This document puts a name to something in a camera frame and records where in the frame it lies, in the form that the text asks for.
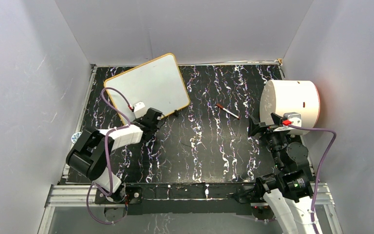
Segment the white marker pen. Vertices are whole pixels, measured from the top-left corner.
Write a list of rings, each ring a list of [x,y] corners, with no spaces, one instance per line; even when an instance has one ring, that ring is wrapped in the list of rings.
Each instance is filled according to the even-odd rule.
[[[231,112],[230,110],[228,110],[228,109],[226,109],[226,108],[223,108],[222,110],[225,111],[226,113],[228,113],[229,115],[233,116],[234,118],[236,118],[236,119],[240,119],[240,116],[239,116],[239,115],[237,115],[237,114]]]

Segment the yellow framed whiteboard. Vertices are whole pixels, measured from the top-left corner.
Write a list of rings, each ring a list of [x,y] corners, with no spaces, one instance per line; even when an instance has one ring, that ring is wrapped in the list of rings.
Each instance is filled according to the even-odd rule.
[[[119,117],[126,124],[124,116],[135,120],[134,112],[128,105],[142,102],[145,107],[155,108],[169,116],[190,104],[190,98],[184,83],[176,57],[167,53],[151,61],[124,71],[104,81],[104,87],[120,91],[128,103],[115,91],[107,90],[111,103],[123,114]]]

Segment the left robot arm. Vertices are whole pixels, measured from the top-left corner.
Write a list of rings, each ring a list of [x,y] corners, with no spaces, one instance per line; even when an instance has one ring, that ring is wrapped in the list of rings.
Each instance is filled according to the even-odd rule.
[[[85,128],[66,156],[66,164],[94,183],[111,202],[126,197],[125,185],[112,172],[110,153],[116,149],[151,139],[159,129],[163,113],[155,108],[129,126],[111,129]]]

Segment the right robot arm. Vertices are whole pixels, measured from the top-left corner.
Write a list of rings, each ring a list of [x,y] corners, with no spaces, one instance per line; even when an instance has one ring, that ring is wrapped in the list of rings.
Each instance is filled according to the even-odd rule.
[[[279,116],[271,113],[272,124],[249,117],[248,135],[261,135],[278,172],[256,178],[255,197],[267,202],[284,234],[320,234],[314,209],[314,181],[308,149],[299,142],[287,141],[292,130],[303,130],[296,112]]]

